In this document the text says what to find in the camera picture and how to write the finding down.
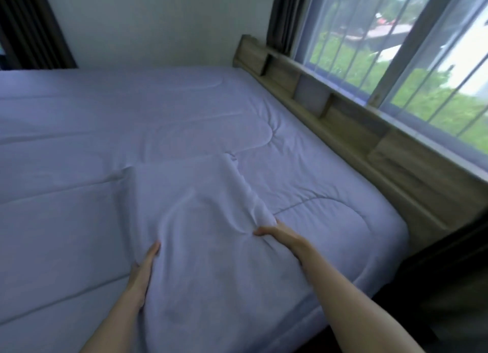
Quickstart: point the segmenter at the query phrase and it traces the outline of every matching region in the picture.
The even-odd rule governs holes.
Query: white wall
[[[80,68],[231,65],[273,0],[49,0]]]

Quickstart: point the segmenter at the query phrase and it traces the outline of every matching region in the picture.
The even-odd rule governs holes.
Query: dark curtain
[[[394,281],[382,288],[374,300],[419,343],[430,343],[436,337],[425,325],[419,306],[436,300],[446,290],[470,285],[487,271],[488,211],[485,211],[473,222],[407,258]],[[485,290],[471,292],[485,294]]]
[[[305,0],[274,0],[266,44],[290,55]]]
[[[47,0],[0,0],[0,43],[13,69],[76,68]]]

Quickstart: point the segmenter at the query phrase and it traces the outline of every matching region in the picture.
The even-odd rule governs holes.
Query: green foliage
[[[341,45],[341,38],[332,34],[323,48],[326,38],[327,33],[321,34],[310,62],[351,85],[361,86],[361,90],[371,94],[388,68],[389,62],[381,61],[372,65],[376,55],[369,49],[362,48],[356,51],[344,43]],[[445,103],[442,110],[429,123],[456,136],[479,114],[485,107],[486,101],[461,92],[451,96],[454,89],[446,86],[450,77],[449,72],[434,71],[422,84],[428,73],[425,69],[414,69],[391,102],[425,121],[428,121]],[[488,153],[488,118],[482,116],[478,122],[460,135],[460,139]]]

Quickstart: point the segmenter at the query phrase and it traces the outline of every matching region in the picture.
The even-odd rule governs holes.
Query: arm
[[[282,222],[278,221],[276,227],[260,227],[254,234],[272,235],[302,263],[344,353],[424,352],[393,317],[327,263],[305,238]]]
[[[129,352],[133,326],[144,305],[152,262],[159,248],[160,243],[154,243],[147,251],[143,263],[132,267],[127,288],[80,353]]]

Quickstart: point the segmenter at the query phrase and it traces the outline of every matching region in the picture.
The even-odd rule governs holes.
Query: window pane
[[[414,115],[488,153],[488,0],[459,0],[433,31],[381,109]]]
[[[307,66],[367,99],[428,0],[325,0]]]

